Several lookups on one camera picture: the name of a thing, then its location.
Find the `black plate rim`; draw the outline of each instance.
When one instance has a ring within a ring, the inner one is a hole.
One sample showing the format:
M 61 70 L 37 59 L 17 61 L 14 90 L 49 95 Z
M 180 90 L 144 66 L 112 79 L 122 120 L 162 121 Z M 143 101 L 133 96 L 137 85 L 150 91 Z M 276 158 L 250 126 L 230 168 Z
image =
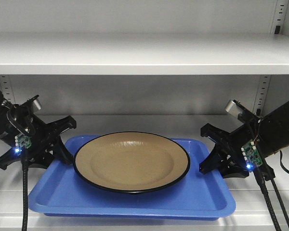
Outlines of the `black plate rim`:
M 173 180 L 172 182 L 169 182 L 168 184 L 165 184 L 165 185 L 162 185 L 162 186 L 159 186 L 159 187 L 155 187 L 155 188 L 151 188 L 151 189 L 143 189 L 143 190 L 120 190 L 120 189 L 113 189 L 113 188 L 108 188 L 108 187 L 105 187 L 105 186 L 102 186 L 102 185 L 99 185 L 99 184 L 96 184 L 90 180 L 88 180 L 87 178 L 85 178 L 80 172 L 79 170 L 77 169 L 77 166 L 76 166 L 76 156 L 79 152 L 79 150 L 84 146 L 86 145 L 87 143 L 95 140 L 95 139 L 98 139 L 100 137 L 103 137 L 103 136 L 107 136 L 107 135 L 111 135 L 111 134 L 117 134 L 117 133 L 130 133 L 130 132 L 137 132 L 137 133 L 146 133 L 146 134 L 151 134 L 151 135 L 156 135 L 156 136 L 160 136 L 160 137 L 163 137 L 165 139 L 168 139 L 170 140 L 171 142 L 174 142 L 175 144 L 177 144 L 179 147 L 181 147 L 185 154 L 186 154 L 186 157 L 187 157 L 187 166 L 186 166 L 186 169 L 185 171 L 183 172 L 183 174 L 181 176 L 179 176 L 177 179 Z M 187 151 L 185 150 L 184 147 L 182 147 L 180 144 L 178 144 L 177 142 L 167 138 L 167 137 L 164 137 L 164 136 L 161 136 L 161 135 L 157 135 L 157 134 L 154 134 L 154 133 L 150 133 L 150 132 L 142 132 L 142 131 L 121 131 L 121 132 L 112 132 L 112 133 L 108 133 L 108 134 L 105 134 L 105 135 L 102 135 L 102 136 L 99 136 L 99 137 L 96 137 L 96 138 L 93 138 L 92 140 L 86 142 L 85 144 L 83 144 L 81 147 L 79 147 L 79 149 L 77 150 L 77 152 L 75 153 L 74 155 L 74 159 L 73 159 L 73 167 L 74 167 L 74 170 L 76 171 L 76 173 L 83 179 L 85 180 L 87 183 L 97 187 L 97 188 L 100 188 L 100 189 L 103 189 L 103 190 L 106 190 L 106 191 L 110 191 L 110 192 L 115 192 L 115 193 L 129 193 L 129 194 L 138 194 L 138 193 L 149 193 L 149 192 L 154 192 L 154 191 L 158 191 L 158 190 L 161 190 L 161 189 L 165 189 L 165 188 L 168 188 L 172 185 L 174 185 L 175 183 L 179 182 L 183 177 L 185 177 L 185 175 L 188 173 L 189 169 L 190 169 L 190 165 L 191 165 L 191 160 L 190 160 L 190 157 L 189 157 L 189 154 L 187 153 Z

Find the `robotic arm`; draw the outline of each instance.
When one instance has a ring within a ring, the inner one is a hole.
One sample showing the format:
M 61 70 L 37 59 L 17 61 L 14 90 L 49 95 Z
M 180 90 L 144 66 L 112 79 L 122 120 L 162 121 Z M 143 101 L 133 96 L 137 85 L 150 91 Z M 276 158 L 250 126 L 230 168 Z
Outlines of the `robotic arm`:
M 250 141 L 253 143 L 251 148 L 257 145 L 263 158 L 289 146 L 289 101 L 263 118 L 254 115 L 236 100 L 228 103 L 226 111 L 240 120 L 243 125 L 230 133 L 211 124 L 201 128 L 201 136 L 215 142 L 210 155 L 199 166 L 199 171 L 203 174 L 218 169 L 224 178 L 247 177 L 256 167 L 248 155 L 254 153 L 249 150 L 246 152 L 243 147 Z M 257 167 L 266 180 L 269 180 L 270 173 L 274 176 L 272 168 L 268 173 L 261 164 Z
M 63 145 L 60 134 L 76 128 L 76 121 L 67 116 L 46 124 L 34 114 L 40 108 L 38 95 L 18 105 L 7 101 L 0 91 L 0 140 L 11 146 L 0 157 L 1 169 L 20 161 L 22 149 L 26 149 L 29 167 L 47 168 L 55 158 L 72 163 L 73 156 Z

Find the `metal shelving unit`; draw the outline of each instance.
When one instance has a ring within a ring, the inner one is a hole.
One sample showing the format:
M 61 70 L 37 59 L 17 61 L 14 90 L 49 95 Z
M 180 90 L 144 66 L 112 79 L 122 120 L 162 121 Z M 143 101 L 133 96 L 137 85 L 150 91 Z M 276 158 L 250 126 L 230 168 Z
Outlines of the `metal shelving unit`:
M 203 125 L 229 131 L 240 125 L 225 115 L 229 99 L 264 114 L 289 100 L 289 1 L 0 0 L 0 84 L 14 103 L 39 94 L 46 122 L 73 115 L 78 128 L 64 133 L 65 141 L 139 130 L 197 139 L 210 150 L 213 143 L 200 137 Z M 0 155 L 7 149 L 0 142 Z M 289 213 L 289 175 L 279 156 L 267 161 Z M 289 168 L 289 147 L 284 163 Z M 19 163 L 0 169 L 0 230 L 21 226 L 20 169 Z M 43 172 L 30 170 L 29 189 Z M 254 178 L 226 183 L 236 211 L 217 221 L 58 218 L 30 211 L 28 227 L 274 230 Z

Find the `shelf board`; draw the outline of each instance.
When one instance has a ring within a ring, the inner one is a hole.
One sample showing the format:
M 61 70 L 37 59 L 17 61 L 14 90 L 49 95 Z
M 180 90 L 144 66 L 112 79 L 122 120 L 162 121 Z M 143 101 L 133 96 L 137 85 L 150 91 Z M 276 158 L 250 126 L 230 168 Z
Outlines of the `shelf board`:
M 289 37 L 0 33 L 0 75 L 7 74 L 289 74 Z

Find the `ceramic plate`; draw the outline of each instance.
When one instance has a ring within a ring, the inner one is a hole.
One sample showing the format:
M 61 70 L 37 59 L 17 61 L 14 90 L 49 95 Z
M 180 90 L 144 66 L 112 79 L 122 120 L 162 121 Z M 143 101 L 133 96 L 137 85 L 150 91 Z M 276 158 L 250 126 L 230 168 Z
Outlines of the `ceramic plate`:
M 74 157 L 75 171 L 87 182 L 109 191 L 144 193 L 182 179 L 190 167 L 185 149 L 151 133 L 119 132 L 83 145 Z

